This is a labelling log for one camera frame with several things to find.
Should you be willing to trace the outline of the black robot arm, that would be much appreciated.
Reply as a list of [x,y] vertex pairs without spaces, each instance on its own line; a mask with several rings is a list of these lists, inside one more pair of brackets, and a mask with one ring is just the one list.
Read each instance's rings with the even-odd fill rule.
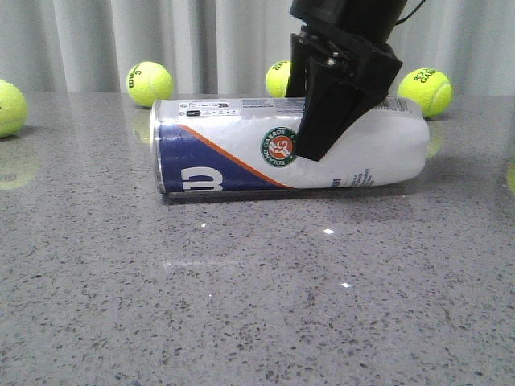
[[361,116],[380,104],[402,63],[387,39],[403,1],[294,1],[303,21],[291,41],[287,97],[304,111],[295,154],[319,161]]

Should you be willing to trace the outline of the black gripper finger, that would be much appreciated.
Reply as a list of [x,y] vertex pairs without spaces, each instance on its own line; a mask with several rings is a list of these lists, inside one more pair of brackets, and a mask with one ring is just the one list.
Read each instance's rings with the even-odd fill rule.
[[362,88],[336,69],[310,58],[295,154],[321,160],[357,119],[380,102],[379,91]]
[[290,37],[290,75],[286,97],[306,96],[307,33],[299,32]]

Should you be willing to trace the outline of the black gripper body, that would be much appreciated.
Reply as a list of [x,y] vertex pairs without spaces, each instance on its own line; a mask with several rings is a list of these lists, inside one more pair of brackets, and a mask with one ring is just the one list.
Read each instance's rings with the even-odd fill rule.
[[358,86],[379,91],[382,102],[402,66],[387,43],[393,29],[393,24],[307,24],[300,32],[307,33],[307,61],[314,58]]

